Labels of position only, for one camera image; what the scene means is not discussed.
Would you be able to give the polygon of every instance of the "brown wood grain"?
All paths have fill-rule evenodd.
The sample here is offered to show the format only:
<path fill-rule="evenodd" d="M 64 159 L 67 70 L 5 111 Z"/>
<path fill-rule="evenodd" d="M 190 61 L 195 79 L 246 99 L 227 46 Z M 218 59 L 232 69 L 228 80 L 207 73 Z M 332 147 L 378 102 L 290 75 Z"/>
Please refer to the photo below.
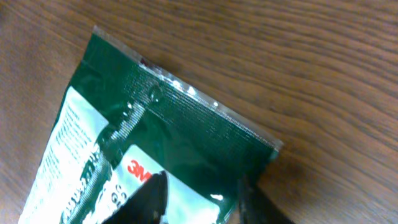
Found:
<path fill-rule="evenodd" d="M 22 212 L 95 24 L 281 138 L 260 185 L 295 222 L 398 223 L 387 0 L 0 0 L 0 223 Z"/>

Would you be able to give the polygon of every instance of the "sealed plastic edge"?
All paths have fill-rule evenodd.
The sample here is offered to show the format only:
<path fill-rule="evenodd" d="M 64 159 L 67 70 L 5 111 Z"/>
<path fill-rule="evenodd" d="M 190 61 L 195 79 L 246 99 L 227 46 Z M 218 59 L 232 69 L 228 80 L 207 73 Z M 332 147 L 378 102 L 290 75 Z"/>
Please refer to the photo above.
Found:
<path fill-rule="evenodd" d="M 168 83 L 173 86 L 176 90 L 183 92 L 189 97 L 192 97 L 194 100 L 206 106 L 210 110 L 214 111 L 219 116 L 228 120 L 229 122 L 236 125 L 238 128 L 243 131 L 252 134 L 262 142 L 271 145 L 274 148 L 276 154 L 279 152 L 283 143 L 281 140 L 275 138 L 273 135 L 269 134 L 265 130 L 261 129 L 258 125 L 253 123 L 252 121 L 246 119 L 245 117 L 237 114 L 233 110 L 229 109 L 225 105 L 220 102 L 214 100 L 212 97 L 202 93 L 197 90 L 195 87 L 185 83 L 181 79 L 172 75 L 170 72 L 164 70 L 163 68 L 155 65 L 154 63 L 148 61 L 141 54 L 134 51 L 132 48 L 128 47 L 126 44 L 121 42 L 120 40 L 114 38 L 113 36 L 107 34 L 104 30 L 94 26 L 93 34 L 101 37 L 103 40 L 109 42 L 113 47 L 120 50 L 126 56 L 128 56 L 131 60 L 137 62 L 141 68 L 153 74 L 160 80 Z"/>

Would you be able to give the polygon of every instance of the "red 3m logo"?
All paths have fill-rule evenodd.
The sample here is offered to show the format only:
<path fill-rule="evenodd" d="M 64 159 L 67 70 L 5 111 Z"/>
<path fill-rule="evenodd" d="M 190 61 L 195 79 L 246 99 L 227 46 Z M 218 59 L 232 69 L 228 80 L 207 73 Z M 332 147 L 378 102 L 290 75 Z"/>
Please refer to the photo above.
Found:
<path fill-rule="evenodd" d="M 131 164 L 132 166 L 127 166 L 127 170 L 130 172 L 130 174 L 139 178 L 141 182 L 147 181 L 150 177 L 152 177 L 152 174 L 149 171 L 145 172 L 144 168 L 140 166 L 137 161 L 132 160 Z"/>

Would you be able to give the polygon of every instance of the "blurred dark object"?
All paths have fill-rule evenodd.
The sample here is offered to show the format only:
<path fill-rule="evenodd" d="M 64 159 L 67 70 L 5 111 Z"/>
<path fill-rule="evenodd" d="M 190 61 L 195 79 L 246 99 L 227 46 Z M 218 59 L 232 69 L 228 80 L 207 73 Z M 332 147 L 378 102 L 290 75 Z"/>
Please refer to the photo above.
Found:
<path fill-rule="evenodd" d="M 159 224 L 167 206 L 167 174 L 154 174 L 103 224 Z"/>
<path fill-rule="evenodd" d="M 238 182 L 238 199 L 241 224 L 294 223 L 246 176 Z"/>

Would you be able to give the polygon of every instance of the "plastic bag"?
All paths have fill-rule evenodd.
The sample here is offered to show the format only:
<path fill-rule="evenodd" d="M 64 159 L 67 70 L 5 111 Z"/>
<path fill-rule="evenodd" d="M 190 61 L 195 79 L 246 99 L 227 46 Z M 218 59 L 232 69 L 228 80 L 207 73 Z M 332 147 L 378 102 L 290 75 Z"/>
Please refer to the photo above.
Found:
<path fill-rule="evenodd" d="M 19 223 L 101 223 L 161 172 L 160 223 L 225 223 L 281 145 L 95 28 Z"/>

